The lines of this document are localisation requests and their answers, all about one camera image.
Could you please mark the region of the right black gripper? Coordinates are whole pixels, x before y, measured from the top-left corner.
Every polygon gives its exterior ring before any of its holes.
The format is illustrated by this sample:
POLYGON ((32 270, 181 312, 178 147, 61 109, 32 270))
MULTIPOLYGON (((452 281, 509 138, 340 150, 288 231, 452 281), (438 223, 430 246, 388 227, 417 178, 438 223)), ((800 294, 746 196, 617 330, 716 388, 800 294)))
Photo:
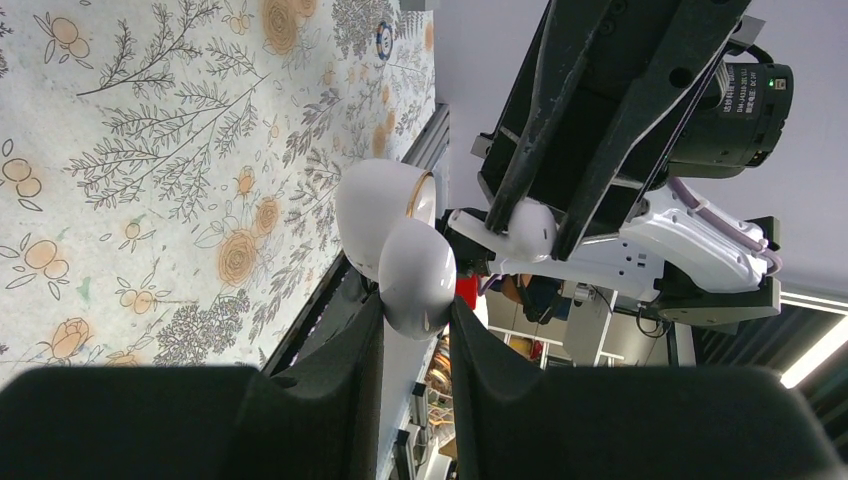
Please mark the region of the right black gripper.
POLYGON ((553 256, 617 232, 674 178, 762 165, 791 109, 792 69, 755 41, 746 1, 550 1, 480 172, 484 225, 528 199, 559 226, 553 256))

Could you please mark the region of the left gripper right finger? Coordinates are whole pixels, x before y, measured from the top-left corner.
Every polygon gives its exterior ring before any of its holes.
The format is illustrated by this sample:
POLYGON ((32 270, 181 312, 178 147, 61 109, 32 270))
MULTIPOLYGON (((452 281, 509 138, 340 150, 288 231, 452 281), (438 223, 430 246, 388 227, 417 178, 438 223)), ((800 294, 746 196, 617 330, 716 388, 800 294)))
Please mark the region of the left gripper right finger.
POLYGON ((462 298, 450 308, 450 335, 461 478, 596 478, 592 370, 534 366, 462 298))

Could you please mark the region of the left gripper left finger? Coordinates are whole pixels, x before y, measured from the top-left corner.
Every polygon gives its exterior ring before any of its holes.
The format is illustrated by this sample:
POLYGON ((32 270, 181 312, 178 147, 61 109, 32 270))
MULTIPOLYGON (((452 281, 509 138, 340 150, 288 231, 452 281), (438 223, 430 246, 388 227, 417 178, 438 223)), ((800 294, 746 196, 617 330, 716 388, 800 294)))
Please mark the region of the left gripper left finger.
POLYGON ((383 304, 372 295, 343 331, 269 380, 263 478, 376 477, 383 354, 383 304))

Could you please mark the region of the white earbud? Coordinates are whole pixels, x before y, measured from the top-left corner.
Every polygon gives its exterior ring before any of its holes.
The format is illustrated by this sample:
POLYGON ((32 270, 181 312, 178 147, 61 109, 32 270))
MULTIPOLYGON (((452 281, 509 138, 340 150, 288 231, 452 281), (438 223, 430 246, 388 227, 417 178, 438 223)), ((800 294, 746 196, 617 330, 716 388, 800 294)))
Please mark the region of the white earbud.
POLYGON ((503 233, 489 230, 483 220, 465 210, 455 210, 448 217, 448 227, 497 255, 529 263, 551 257, 557 231, 550 209, 532 199, 516 205, 503 233))

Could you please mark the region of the white earbud case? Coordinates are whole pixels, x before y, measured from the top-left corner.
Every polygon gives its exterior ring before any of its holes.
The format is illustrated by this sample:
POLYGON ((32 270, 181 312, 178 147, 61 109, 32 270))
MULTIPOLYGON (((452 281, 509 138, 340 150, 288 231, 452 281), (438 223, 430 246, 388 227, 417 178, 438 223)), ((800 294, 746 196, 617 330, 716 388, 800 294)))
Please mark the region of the white earbud case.
POLYGON ((388 159, 361 160, 336 189, 342 250, 378 285, 384 317, 399 334, 423 341, 444 330, 454 300, 454 252, 436 229, 433 173, 388 159))

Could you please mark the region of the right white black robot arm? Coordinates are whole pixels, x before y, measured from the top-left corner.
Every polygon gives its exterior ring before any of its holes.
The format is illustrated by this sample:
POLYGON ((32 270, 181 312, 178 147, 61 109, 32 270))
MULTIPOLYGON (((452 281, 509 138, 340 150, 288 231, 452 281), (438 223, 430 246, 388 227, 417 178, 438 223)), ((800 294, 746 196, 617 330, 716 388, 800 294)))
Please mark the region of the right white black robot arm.
POLYGON ((779 224, 690 190, 760 166, 794 75, 744 1, 551 1, 493 132, 474 146, 489 207, 449 227, 495 275, 614 293, 614 309, 716 326, 777 315, 779 224))

